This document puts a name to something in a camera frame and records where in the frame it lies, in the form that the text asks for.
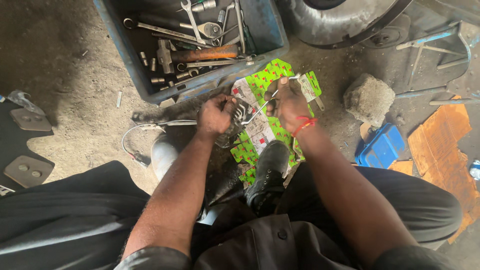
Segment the forearm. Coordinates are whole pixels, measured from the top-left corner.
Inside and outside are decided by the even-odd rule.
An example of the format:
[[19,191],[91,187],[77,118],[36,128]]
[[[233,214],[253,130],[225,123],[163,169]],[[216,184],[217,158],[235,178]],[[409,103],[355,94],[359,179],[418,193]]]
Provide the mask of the forearm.
[[197,133],[152,194],[129,237],[123,258],[147,246],[190,253],[193,225],[202,206],[214,140]]
[[382,252],[416,245],[395,209],[336,149],[320,127],[297,135],[323,204],[366,265]]

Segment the red wristband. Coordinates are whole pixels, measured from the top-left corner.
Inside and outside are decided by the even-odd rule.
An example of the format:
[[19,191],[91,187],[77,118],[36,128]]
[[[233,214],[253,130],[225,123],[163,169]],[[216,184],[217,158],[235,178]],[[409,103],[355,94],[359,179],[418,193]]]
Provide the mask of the red wristband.
[[306,117],[306,116],[299,116],[299,117],[297,117],[297,119],[298,119],[298,120],[300,120],[300,119],[306,119],[307,121],[303,122],[303,124],[301,124],[301,125],[297,128],[297,130],[295,130],[295,132],[292,133],[292,137],[296,137],[296,136],[297,136],[297,133],[298,133],[300,130],[306,128],[307,126],[310,126],[310,125],[311,125],[311,126],[315,126],[315,122],[318,121],[318,119],[316,119],[316,118],[308,118],[308,117]]

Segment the black shoe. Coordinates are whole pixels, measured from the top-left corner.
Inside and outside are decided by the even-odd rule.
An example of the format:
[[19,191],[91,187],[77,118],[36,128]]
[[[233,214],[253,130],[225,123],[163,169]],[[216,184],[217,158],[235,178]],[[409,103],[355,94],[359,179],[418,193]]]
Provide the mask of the black shoe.
[[260,154],[255,182],[245,192],[247,205],[257,215],[260,216],[260,212],[273,213],[272,208],[274,210],[276,207],[274,201],[278,200],[285,190],[282,176],[287,171],[289,156],[288,146],[279,140],[270,142]]

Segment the hammer head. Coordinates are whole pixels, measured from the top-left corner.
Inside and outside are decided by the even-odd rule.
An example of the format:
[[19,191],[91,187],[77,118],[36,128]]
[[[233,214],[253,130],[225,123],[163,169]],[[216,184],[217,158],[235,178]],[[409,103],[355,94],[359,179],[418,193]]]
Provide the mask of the hammer head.
[[172,56],[170,54],[170,44],[167,39],[158,40],[158,50],[156,51],[158,62],[163,67],[165,74],[175,73],[173,69]]

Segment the hand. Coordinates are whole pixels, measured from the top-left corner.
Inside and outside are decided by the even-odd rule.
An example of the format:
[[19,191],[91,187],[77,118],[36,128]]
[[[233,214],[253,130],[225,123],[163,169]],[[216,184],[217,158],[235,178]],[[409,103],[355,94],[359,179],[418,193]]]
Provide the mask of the hand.
[[268,86],[264,96],[265,101],[270,100],[277,89],[278,93],[266,106],[266,114],[278,117],[283,128],[293,133],[305,122],[305,120],[298,120],[297,117],[311,117],[307,100],[301,92],[300,83],[297,80],[290,81],[288,77],[283,76]]
[[230,119],[237,100],[230,95],[218,94],[210,97],[198,111],[197,133],[215,141],[230,126]]

